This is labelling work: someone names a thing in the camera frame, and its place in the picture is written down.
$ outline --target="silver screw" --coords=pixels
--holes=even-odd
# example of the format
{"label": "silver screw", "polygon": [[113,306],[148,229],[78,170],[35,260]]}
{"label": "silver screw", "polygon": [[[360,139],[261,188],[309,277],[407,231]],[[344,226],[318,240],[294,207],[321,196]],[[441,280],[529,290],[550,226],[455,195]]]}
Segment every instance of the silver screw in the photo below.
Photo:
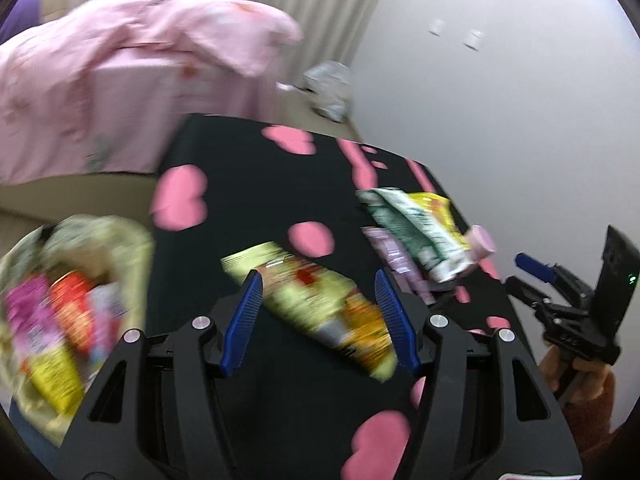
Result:
{"label": "silver screw", "polygon": [[516,339],[516,335],[508,328],[501,329],[500,332],[498,332],[498,337],[505,343],[510,343],[511,341]]}
{"label": "silver screw", "polygon": [[124,341],[127,343],[135,343],[138,339],[140,339],[140,330],[135,328],[127,330],[124,334]]}
{"label": "silver screw", "polygon": [[207,316],[198,316],[196,319],[191,321],[191,326],[197,330],[204,330],[210,324],[211,320]]}
{"label": "silver screw", "polygon": [[444,328],[449,324],[449,320],[440,314],[434,314],[429,318],[429,322],[436,328]]}

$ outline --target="white plastic bag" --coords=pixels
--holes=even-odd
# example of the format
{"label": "white plastic bag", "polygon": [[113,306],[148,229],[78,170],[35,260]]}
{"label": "white plastic bag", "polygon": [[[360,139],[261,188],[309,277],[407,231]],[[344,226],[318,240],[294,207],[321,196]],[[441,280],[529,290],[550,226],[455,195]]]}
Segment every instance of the white plastic bag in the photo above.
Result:
{"label": "white plastic bag", "polygon": [[312,108],[320,115],[343,123],[353,95],[351,71],[337,61],[325,61],[304,73],[306,87],[311,90]]}

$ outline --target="purple cloth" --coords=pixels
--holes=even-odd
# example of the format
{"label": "purple cloth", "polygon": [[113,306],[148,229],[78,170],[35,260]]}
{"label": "purple cloth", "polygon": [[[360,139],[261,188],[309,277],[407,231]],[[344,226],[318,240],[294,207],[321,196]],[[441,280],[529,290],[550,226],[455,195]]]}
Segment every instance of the purple cloth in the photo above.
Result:
{"label": "purple cloth", "polygon": [[0,27],[0,44],[40,25],[40,0],[18,0]]}

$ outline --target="pink bed sheet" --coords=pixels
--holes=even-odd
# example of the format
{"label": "pink bed sheet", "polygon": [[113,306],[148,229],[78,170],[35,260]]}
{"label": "pink bed sheet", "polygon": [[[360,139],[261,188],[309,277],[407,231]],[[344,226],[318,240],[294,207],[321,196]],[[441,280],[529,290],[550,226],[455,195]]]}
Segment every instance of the pink bed sheet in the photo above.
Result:
{"label": "pink bed sheet", "polygon": [[92,70],[86,136],[0,128],[0,184],[97,172],[153,173],[186,114],[277,120],[276,58],[258,77],[139,48],[117,50]]}

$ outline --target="light switch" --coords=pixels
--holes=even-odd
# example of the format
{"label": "light switch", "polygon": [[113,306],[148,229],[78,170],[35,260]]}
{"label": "light switch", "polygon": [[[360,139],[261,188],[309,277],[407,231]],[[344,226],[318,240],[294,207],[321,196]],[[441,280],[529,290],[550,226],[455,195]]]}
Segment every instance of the light switch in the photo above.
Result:
{"label": "light switch", "polygon": [[484,38],[484,33],[472,28],[465,37],[465,45],[473,50],[480,50],[480,42]]}
{"label": "light switch", "polygon": [[439,36],[442,34],[442,29],[444,27],[444,20],[440,20],[439,18],[435,18],[429,27],[429,32],[434,36]]}

